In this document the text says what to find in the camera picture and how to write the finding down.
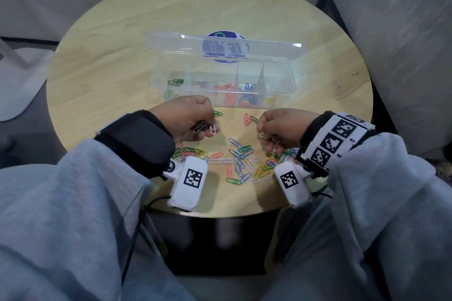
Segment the person's right hand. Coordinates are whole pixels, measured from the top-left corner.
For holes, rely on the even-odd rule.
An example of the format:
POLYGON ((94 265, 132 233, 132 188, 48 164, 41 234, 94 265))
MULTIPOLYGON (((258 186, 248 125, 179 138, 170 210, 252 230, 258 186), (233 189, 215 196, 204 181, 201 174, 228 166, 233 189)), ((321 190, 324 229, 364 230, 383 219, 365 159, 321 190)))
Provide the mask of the person's right hand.
POLYGON ((284 116, 282 121, 283 144, 284 150, 291 148, 300 148, 300 140, 306 132, 309 125, 319 117, 318 113, 298 110, 298 109, 278 109, 284 110, 284 116))

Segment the person's left hand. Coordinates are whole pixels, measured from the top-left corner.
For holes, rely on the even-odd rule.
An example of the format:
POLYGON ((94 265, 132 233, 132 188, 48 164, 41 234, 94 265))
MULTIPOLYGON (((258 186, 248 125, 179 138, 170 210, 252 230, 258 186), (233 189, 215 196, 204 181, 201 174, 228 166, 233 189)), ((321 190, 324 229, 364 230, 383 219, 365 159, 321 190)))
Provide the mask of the person's left hand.
POLYGON ((198 142, 220 131, 211 101, 202 95, 171 99, 149 109, 176 143, 198 142))

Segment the person's left forearm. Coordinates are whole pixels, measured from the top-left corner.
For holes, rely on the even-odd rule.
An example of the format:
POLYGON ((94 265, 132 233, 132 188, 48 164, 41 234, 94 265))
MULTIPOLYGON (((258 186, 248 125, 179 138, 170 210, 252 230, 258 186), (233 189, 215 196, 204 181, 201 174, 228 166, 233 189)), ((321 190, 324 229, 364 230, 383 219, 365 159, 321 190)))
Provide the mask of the person's left forearm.
POLYGON ((150 179, 103 144, 0 170, 0 301, 196 301, 156 248, 122 270, 150 179))

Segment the person's right forearm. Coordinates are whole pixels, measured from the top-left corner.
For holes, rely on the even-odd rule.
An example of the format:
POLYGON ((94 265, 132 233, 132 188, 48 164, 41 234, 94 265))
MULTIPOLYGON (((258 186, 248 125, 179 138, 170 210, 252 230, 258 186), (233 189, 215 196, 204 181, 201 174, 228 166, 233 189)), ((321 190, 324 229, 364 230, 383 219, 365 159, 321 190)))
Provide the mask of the person's right forearm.
POLYGON ((331 169, 262 301, 452 301, 452 187, 381 133, 331 169))

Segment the cluster of yellow paper clips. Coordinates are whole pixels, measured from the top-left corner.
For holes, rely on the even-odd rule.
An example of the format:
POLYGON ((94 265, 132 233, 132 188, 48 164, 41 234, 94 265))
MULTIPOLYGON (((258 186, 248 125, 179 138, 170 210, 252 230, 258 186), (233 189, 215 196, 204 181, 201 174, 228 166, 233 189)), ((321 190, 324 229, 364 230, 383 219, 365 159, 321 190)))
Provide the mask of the cluster of yellow paper clips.
POLYGON ((275 108, 278 94, 279 88, 277 86, 266 85, 265 102, 269 108, 275 108))

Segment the cluster of red paper clips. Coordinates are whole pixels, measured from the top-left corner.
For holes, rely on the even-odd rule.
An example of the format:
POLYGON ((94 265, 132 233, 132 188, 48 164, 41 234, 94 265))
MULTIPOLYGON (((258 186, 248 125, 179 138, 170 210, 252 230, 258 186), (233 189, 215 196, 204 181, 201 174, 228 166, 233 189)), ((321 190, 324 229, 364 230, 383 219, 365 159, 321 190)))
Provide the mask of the cluster of red paper clips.
POLYGON ((234 83, 230 82, 225 85, 217 84, 214 86, 213 106, 218 107, 236 107, 237 93, 235 92, 234 83))

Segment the cluster of blue paper clips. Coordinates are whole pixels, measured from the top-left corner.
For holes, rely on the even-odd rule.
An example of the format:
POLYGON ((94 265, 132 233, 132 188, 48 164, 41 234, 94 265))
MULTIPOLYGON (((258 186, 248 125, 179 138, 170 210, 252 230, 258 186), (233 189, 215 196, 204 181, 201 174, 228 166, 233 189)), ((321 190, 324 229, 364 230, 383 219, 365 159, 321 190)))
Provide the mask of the cluster of blue paper clips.
POLYGON ((256 92, 256 83, 245 83, 239 86, 239 95, 237 103, 240 107, 257 106, 259 102, 259 94, 256 92))

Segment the cluster of green paper clips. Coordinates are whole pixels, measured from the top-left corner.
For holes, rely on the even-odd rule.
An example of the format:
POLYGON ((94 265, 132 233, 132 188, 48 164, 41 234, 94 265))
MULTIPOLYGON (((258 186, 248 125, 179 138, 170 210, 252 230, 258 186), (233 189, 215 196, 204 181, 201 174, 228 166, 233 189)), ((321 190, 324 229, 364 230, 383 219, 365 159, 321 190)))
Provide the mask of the cluster of green paper clips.
POLYGON ((179 97, 177 92, 179 87, 184 85, 184 79, 171 79, 167 81, 166 89, 164 92, 164 100, 169 101, 179 97))

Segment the pile of coloured paper clips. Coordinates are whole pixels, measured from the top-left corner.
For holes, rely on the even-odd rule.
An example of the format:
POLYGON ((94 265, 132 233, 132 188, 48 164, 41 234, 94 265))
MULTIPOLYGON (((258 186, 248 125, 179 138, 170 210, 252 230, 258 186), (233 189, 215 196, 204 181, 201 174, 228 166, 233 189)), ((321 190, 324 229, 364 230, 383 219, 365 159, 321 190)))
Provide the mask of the pile of coloured paper clips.
POLYGON ((208 184, 218 183, 221 187, 257 184, 265 186, 274 174, 274 168, 285 161, 293 162, 297 148, 281 154, 266 151, 256 131, 258 110, 215 108, 220 131, 212 138, 199 142, 179 142, 172 159, 183 163, 189 156, 195 156, 208 163, 204 189, 208 184))

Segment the clear plastic compartment box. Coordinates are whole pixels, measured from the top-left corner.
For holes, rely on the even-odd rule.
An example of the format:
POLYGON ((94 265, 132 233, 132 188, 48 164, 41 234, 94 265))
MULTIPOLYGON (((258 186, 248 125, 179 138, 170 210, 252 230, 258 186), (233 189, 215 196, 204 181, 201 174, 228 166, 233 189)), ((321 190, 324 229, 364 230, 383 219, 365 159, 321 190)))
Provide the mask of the clear plastic compartment box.
POLYGON ((146 34, 145 40, 154 56, 151 87, 157 88, 163 99, 167 81, 171 79, 184 79, 184 85, 178 88, 179 96, 202 95, 210 99, 211 104, 213 89, 217 84, 234 83, 238 99, 241 84, 256 83, 256 92, 259 94, 257 106, 240 107, 236 102, 235 108, 247 109, 272 109, 265 101, 266 85, 279 88, 274 109, 284 107, 295 94, 295 65, 306 52, 306 47, 297 42, 223 39, 174 32, 150 32, 146 34), (214 60, 220 58, 204 56, 204 40, 248 43, 250 51, 246 59, 232 59, 238 63, 217 63, 214 60), (200 88, 191 84, 192 80, 211 81, 212 87, 200 88))

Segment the white marker-printed wrist band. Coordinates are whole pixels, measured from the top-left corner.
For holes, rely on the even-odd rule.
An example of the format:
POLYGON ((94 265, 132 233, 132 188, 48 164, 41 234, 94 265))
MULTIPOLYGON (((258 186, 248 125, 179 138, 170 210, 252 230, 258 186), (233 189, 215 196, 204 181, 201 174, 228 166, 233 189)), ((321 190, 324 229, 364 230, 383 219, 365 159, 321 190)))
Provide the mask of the white marker-printed wrist band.
POLYGON ((374 124, 351 114, 326 111, 305 130, 297 160, 313 177, 327 177, 344 154, 377 134, 375 128, 374 124))

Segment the blue round disc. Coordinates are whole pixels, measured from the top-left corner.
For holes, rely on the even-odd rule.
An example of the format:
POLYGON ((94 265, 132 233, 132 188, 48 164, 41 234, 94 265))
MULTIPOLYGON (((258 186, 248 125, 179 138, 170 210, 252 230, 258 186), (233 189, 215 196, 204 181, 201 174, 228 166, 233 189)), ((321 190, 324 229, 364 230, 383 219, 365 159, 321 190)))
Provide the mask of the blue round disc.
MULTIPOLYGON (((228 31, 228 30, 221 30, 216 31, 208 34, 210 37, 218 37, 218 38, 233 38, 233 39, 240 39, 244 40, 245 37, 242 35, 228 31)), ((233 64, 238 63, 236 60, 232 59, 246 59, 246 56, 248 55, 250 51, 250 46, 248 43, 240 44, 237 42, 230 42, 227 40, 221 40, 221 41, 211 41, 211 40, 204 40, 202 42, 202 50, 204 52, 205 57, 215 57, 220 59, 215 59, 214 62, 217 63, 225 63, 225 64, 233 64)))

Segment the grey upholstered sofa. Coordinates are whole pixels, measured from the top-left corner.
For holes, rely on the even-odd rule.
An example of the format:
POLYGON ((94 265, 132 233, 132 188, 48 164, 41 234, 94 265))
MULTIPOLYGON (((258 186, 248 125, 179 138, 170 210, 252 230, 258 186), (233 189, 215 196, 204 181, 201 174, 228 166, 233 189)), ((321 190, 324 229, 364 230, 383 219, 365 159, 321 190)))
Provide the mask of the grey upholstered sofa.
POLYGON ((452 0, 333 0, 369 70, 372 120, 452 163, 452 0))

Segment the white plastic chair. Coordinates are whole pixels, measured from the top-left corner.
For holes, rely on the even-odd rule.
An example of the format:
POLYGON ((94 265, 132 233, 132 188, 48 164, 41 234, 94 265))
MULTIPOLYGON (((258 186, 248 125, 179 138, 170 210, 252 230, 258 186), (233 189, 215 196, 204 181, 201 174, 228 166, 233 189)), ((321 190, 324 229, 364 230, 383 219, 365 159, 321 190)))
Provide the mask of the white plastic chair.
POLYGON ((0 39, 0 122, 21 115, 47 79, 54 51, 13 49, 0 39))

